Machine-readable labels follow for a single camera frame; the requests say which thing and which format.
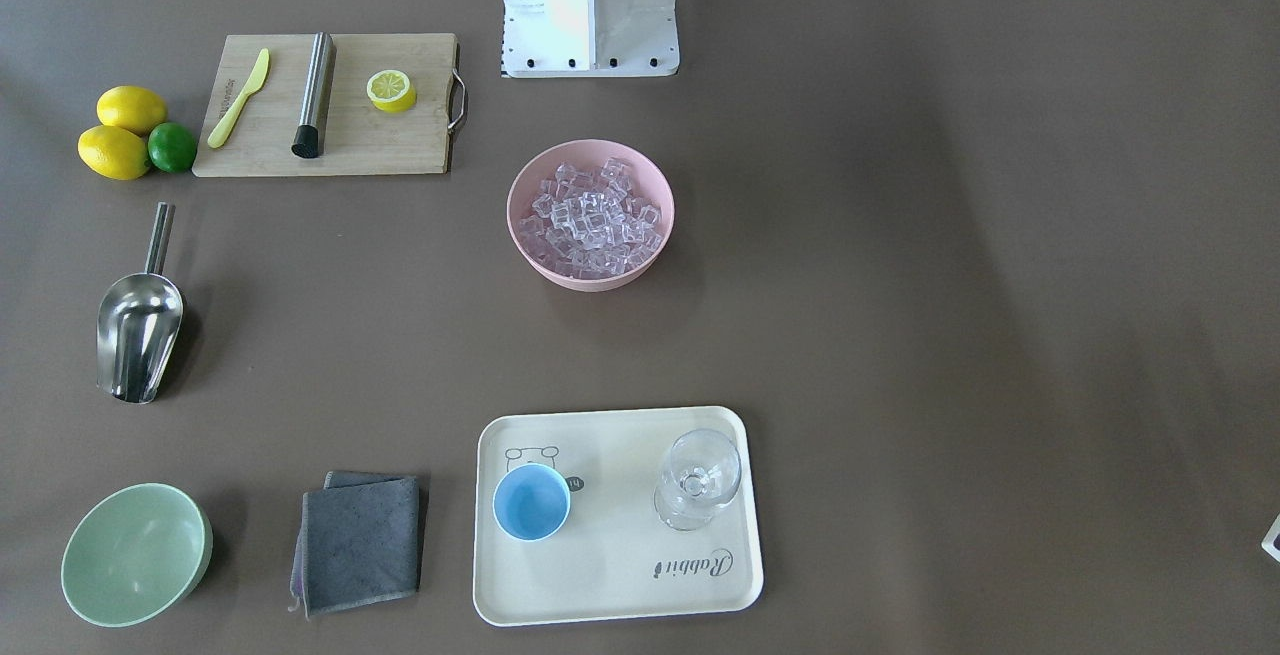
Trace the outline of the wooden cutting board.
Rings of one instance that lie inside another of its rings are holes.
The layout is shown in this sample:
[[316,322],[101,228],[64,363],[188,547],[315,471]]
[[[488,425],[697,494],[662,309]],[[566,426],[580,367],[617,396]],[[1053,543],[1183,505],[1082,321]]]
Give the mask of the wooden cutting board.
[[[314,35],[229,35],[212,82],[200,139],[210,136],[243,87],[262,49],[270,55],[262,90],[244,104],[225,145],[201,143],[196,177],[443,175],[452,132],[465,104],[454,77],[458,37],[452,32],[332,35],[333,67],[323,100],[321,154],[292,152],[300,125]],[[404,113],[384,113],[366,95],[379,70],[402,70],[416,90]]]

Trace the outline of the light blue cup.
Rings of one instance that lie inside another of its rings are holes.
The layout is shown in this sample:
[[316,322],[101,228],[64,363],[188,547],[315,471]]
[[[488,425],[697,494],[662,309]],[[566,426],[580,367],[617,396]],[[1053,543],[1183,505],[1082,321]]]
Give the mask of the light blue cup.
[[571,495],[567,478],[549,464],[520,464],[498,482],[492,512],[503,533],[536,542],[556,535],[567,522]]

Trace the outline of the steel ice scoop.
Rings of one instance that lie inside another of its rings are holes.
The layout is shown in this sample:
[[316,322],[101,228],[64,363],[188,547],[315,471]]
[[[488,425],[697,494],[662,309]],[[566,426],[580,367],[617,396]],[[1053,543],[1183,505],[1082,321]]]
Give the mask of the steel ice scoop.
[[183,296],[163,275],[174,214],[173,203],[157,203],[143,271],[113,283],[99,308],[97,386],[124,403],[155,399],[180,333]]

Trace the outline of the half lemon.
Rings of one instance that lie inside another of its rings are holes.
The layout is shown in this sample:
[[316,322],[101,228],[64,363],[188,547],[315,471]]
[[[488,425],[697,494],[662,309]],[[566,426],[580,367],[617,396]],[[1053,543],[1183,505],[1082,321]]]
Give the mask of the half lemon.
[[378,70],[366,82],[366,96],[381,113],[404,113],[417,100],[415,84],[403,70]]

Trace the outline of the steel muddler black tip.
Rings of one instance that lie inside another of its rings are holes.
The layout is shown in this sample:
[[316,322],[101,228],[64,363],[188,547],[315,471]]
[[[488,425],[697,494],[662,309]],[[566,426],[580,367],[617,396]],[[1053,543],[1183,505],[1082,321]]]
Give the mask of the steel muddler black tip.
[[314,38],[306,84],[291,152],[298,159],[319,159],[324,148],[326,113],[337,46],[329,32]]

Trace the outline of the yellow lemon lower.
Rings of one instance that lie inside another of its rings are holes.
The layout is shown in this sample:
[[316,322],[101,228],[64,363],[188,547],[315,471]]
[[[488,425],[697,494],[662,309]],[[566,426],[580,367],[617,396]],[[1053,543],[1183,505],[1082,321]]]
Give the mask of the yellow lemon lower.
[[152,168],[146,141],[118,125],[83,130],[77,152],[92,171],[111,180],[136,180]]

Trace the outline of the clear wine glass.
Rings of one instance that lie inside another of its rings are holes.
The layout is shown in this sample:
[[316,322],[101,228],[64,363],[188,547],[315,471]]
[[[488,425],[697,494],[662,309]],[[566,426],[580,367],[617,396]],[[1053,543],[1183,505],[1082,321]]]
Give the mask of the clear wine glass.
[[741,455],[726,432],[682,432],[660,464],[655,513],[671,530],[700,530],[733,501],[741,478]]

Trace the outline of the grey folded cloth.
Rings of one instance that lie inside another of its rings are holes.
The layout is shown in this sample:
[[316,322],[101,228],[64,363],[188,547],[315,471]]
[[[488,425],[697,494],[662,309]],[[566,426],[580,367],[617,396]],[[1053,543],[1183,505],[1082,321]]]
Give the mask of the grey folded cloth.
[[330,471],[302,496],[291,572],[306,618],[408,597],[420,586],[419,478]]

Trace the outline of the cream serving tray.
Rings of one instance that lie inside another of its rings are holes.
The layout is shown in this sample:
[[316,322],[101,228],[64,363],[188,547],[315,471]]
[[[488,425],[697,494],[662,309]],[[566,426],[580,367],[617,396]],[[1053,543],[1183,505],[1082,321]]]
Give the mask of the cream serving tray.
[[[728,508],[689,532],[654,504],[660,461],[684,432],[714,430],[741,455]],[[765,577],[748,432],[726,406],[504,414],[477,441],[474,606],[493,626],[740,612]],[[564,526],[524,542],[493,512],[500,478],[545,464],[571,487]]]

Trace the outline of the pink bowl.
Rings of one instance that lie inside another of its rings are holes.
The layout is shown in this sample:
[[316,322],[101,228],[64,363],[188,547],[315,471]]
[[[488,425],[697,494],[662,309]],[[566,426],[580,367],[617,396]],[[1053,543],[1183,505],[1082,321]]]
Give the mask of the pink bowl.
[[549,281],[572,290],[634,281],[669,241],[675,196],[659,168],[607,139],[556,145],[521,169],[507,205],[520,255]]

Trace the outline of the pile of clear ice cubes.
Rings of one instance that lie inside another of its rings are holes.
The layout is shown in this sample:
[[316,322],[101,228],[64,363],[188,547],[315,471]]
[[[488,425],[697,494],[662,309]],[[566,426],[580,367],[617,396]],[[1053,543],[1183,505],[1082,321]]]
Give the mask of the pile of clear ice cubes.
[[599,168],[559,162],[534,180],[531,203],[515,217],[515,241],[536,266],[577,281],[639,272],[666,246],[666,214],[637,191],[626,159]]

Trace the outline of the yellow plastic knife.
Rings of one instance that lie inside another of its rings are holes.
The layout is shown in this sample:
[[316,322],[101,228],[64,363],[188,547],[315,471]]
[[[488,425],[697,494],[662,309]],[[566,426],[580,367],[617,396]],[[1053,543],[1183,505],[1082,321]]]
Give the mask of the yellow plastic knife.
[[239,90],[239,93],[237,93],[236,99],[232,100],[227,113],[224,113],[219,122],[216,122],[216,125],[212,127],[210,136],[207,136],[206,145],[209,148],[221,148],[221,146],[227,143],[227,139],[229,139],[232,132],[234,130],[248,99],[262,90],[262,86],[269,75],[269,70],[270,50],[261,49],[242,90]]

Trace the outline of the green bowl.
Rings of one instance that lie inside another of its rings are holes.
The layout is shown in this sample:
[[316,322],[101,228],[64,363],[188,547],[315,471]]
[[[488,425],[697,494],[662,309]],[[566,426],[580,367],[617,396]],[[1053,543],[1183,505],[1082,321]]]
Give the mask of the green bowl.
[[61,591],[90,624],[136,626],[188,596],[211,555],[211,523],[192,496],[172,485],[132,485],[105,496],[76,527],[61,559]]

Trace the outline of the green lime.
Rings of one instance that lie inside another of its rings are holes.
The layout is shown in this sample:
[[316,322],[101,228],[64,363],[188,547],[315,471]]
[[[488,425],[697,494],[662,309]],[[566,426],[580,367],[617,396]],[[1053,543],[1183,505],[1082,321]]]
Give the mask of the green lime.
[[197,157],[198,139],[177,122],[155,125],[147,137],[148,159],[160,171],[191,171]]

